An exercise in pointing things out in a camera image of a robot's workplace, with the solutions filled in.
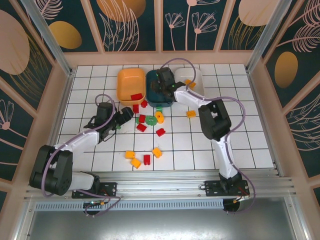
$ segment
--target wallpaper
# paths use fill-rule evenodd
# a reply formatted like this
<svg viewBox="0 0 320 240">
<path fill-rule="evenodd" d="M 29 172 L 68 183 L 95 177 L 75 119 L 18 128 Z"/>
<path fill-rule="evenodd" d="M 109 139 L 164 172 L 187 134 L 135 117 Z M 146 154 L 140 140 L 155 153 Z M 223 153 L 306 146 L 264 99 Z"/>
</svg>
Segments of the wallpaper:
<svg viewBox="0 0 320 240">
<path fill-rule="evenodd" d="M 0 77 L 37 109 L 52 65 L 8 0 L 0 23 Z"/>
<path fill-rule="evenodd" d="M 163 51 L 213 50 L 225 0 L 163 0 Z"/>
<path fill-rule="evenodd" d="M 278 0 L 236 0 L 221 50 L 253 50 Z"/>
<path fill-rule="evenodd" d="M 11 181 L 33 117 L 0 89 L 0 178 Z"/>
<path fill-rule="evenodd" d="M 320 2 L 306 0 L 266 63 L 284 107 L 320 70 Z"/>
<path fill-rule="evenodd" d="M 155 51 L 154 0 L 91 0 L 106 52 Z"/>
<path fill-rule="evenodd" d="M 320 174 L 320 84 L 287 115 L 291 133 L 309 178 Z"/>
</svg>

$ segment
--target cable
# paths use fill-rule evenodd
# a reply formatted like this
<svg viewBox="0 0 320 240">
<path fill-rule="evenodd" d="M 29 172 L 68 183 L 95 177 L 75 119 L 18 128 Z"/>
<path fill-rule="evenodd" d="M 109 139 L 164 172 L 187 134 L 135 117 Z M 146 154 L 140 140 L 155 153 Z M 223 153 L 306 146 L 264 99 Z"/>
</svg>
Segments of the cable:
<svg viewBox="0 0 320 240">
<path fill-rule="evenodd" d="M 234 162 L 232 161 L 231 159 L 231 156 L 230 156 L 230 153 L 229 153 L 229 149 L 228 149 L 228 137 L 230 136 L 231 133 L 233 133 L 234 131 L 236 131 L 244 122 L 245 122 L 245 119 L 246 119 L 246 109 L 245 109 L 245 106 L 242 104 L 242 102 L 240 102 L 238 99 L 236 98 L 233 98 L 233 97 L 230 97 L 230 96 L 221 96 L 221 97 L 216 97 L 216 98 L 206 98 L 206 97 L 200 97 L 199 95 L 195 94 L 193 91 L 189 90 L 189 85 L 192 84 L 195 80 L 196 80 L 196 68 L 195 66 L 187 59 L 183 58 L 183 57 L 175 57 L 173 59 L 170 59 L 169 61 L 167 61 L 165 64 L 163 64 L 160 68 L 163 68 L 165 65 L 167 65 L 168 63 L 171 63 L 172 61 L 175 61 L 175 60 L 183 60 L 183 61 L 186 61 L 187 63 L 189 63 L 191 65 L 191 67 L 193 68 L 193 73 L 194 73 L 194 76 L 193 76 L 193 80 L 187 84 L 185 87 L 186 87 L 186 90 L 187 92 L 190 93 L 190 95 L 196 97 L 197 99 L 200 99 L 202 101 L 208 101 L 208 102 L 212 102 L 212 101 L 217 101 L 217 100 L 223 100 L 223 99 L 228 99 L 228 100 L 232 100 L 232 101 L 235 101 L 237 102 L 241 109 L 242 109 L 242 119 L 240 121 L 240 123 L 235 126 L 233 129 L 231 129 L 226 135 L 225 135 L 225 138 L 224 138 L 224 143 L 225 143 L 225 150 L 226 150 L 226 154 L 228 156 L 228 159 L 229 159 L 229 162 L 230 164 L 233 166 L 233 168 L 235 170 L 237 170 L 249 183 L 250 185 L 252 186 L 252 190 L 253 190 L 253 200 L 252 200 L 252 203 L 250 204 L 250 206 L 244 210 L 241 210 L 241 211 L 238 211 L 238 212 L 234 212 L 235 214 L 238 214 L 238 213 L 244 213 L 244 212 L 247 212 L 252 206 L 253 204 L 255 203 L 255 200 L 256 200 L 256 188 L 254 186 L 254 184 L 252 183 L 252 181 L 249 179 L 249 177 L 247 175 L 245 175 L 239 168 L 237 168 L 234 164 Z"/>
</svg>

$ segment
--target red cube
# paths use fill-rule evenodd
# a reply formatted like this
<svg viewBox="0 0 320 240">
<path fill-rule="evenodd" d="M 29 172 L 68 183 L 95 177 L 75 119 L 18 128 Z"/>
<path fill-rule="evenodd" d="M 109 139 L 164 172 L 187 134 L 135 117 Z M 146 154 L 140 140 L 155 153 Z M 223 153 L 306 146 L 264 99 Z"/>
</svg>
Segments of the red cube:
<svg viewBox="0 0 320 240">
<path fill-rule="evenodd" d="M 146 115 L 140 114 L 139 123 L 144 124 L 146 121 Z"/>
<path fill-rule="evenodd" d="M 143 155 L 143 164 L 150 165 L 150 155 Z"/>
<path fill-rule="evenodd" d="M 144 96 L 142 96 L 141 93 L 138 93 L 138 94 L 134 94 L 134 95 L 131 95 L 131 100 L 140 100 L 142 99 Z"/>
<path fill-rule="evenodd" d="M 147 127 L 139 123 L 138 126 L 136 126 L 136 129 L 138 129 L 140 132 L 144 132 L 147 129 Z"/>
</svg>

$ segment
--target leaf drawing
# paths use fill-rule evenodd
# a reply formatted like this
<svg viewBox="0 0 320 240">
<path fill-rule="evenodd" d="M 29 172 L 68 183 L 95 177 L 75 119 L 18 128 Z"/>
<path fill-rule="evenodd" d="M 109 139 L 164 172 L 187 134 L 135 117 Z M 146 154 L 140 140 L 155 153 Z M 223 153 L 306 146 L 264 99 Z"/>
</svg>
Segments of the leaf drawing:
<svg viewBox="0 0 320 240">
<path fill-rule="evenodd" d="M 44 19 L 53 20 L 63 8 L 62 0 L 35 0 Z"/>
</svg>

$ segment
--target yellow cube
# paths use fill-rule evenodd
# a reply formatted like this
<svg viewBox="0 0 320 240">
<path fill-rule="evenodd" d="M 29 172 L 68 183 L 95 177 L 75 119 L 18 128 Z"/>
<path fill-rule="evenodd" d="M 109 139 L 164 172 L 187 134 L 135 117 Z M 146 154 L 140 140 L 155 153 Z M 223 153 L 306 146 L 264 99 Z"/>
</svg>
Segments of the yellow cube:
<svg viewBox="0 0 320 240">
<path fill-rule="evenodd" d="M 186 116 L 188 118 L 194 118 L 196 116 L 196 111 L 192 110 L 192 111 L 187 111 L 186 112 Z"/>
<path fill-rule="evenodd" d="M 160 149 L 157 148 L 157 147 L 152 150 L 152 153 L 153 153 L 153 155 L 154 155 L 157 159 L 162 156 L 162 152 L 161 152 Z"/>
<path fill-rule="evenodd" d="M 131 160 L 131 165 L 138 169 L 141 166 L 141 162 L 138 159 L 134 158 Z"/>
<path fill-rule="evenodd" d="M 125 152 L 125 158 L 126 159 L 134 159 L 136 156 L 134 151 L 126 151 Z"/>
</svg>

